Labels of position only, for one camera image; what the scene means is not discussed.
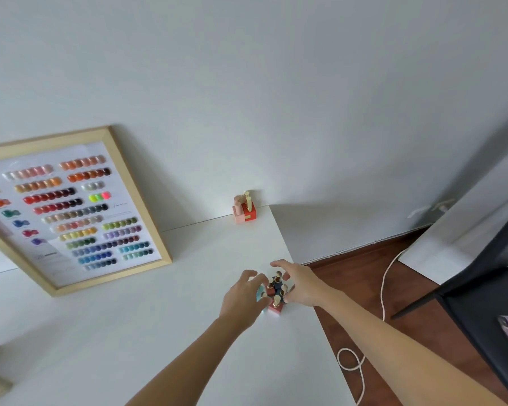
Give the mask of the person's left hand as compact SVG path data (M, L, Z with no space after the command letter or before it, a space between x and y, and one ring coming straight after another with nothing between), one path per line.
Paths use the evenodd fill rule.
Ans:
M244 270L237 282L224 295L219 320L241 334L257 320L254 317L256 291L260 285L268 286L269 280L263 273Z

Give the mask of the person's right hand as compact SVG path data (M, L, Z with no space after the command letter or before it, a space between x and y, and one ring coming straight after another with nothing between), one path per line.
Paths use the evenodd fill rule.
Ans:
M322 305L322 298L327 285L315 275L310 267L292 263L285 259L272 261L270 266L281 268L283 280L293 282L295 289L289 297L294 297L294 303L308 307Z

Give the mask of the coral nail polish bottle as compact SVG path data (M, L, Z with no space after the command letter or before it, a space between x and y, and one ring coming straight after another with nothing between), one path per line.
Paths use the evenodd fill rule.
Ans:
M285 307L285 300L288 293L289 287L286 284L282 286L272 295L271 304L268 306L268 310L273 311L276 314L280 314Z

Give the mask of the person's left forearm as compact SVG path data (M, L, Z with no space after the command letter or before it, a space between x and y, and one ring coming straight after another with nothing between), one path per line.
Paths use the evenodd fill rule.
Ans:
M196 406L224 355L243 331L244 327L229 316L217 318L125 406Z

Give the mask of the person's right forearm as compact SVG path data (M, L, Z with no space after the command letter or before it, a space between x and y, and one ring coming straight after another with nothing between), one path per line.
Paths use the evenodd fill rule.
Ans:
M403 406L507 406L491 391L326 286L317 304L346 330Z

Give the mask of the red square nail polish bottle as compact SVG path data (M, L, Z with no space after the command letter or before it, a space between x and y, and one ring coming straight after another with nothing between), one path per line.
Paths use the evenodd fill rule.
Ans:
M241 206L245 222L253 221L257 218L256 207L250 191L244 191Z

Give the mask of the black chair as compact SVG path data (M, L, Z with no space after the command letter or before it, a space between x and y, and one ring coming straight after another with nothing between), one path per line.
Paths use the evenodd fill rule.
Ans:
M464 270L413 301L392 319L437 300L508 390L508 221Z

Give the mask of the wood framed nail colour chart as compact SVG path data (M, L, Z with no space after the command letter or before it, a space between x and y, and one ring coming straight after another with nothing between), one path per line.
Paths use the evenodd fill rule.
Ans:
M110 126L0 144L0 252L53 297L172 263Z

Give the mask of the white wall socket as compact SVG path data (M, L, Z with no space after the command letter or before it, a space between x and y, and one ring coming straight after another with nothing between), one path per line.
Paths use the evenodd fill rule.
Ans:
M451 198L451 199L447 199L444 201L440 201L434 205L427 205L427 206L420 207L420 208L410 212L409 215L407 216L407 218L411 219L417 215L418 216L424 215L424 214L432 212L432 211L440 211L442 213L446 213L450 209L450 207L455 203L455 201L456 200L454 198Z

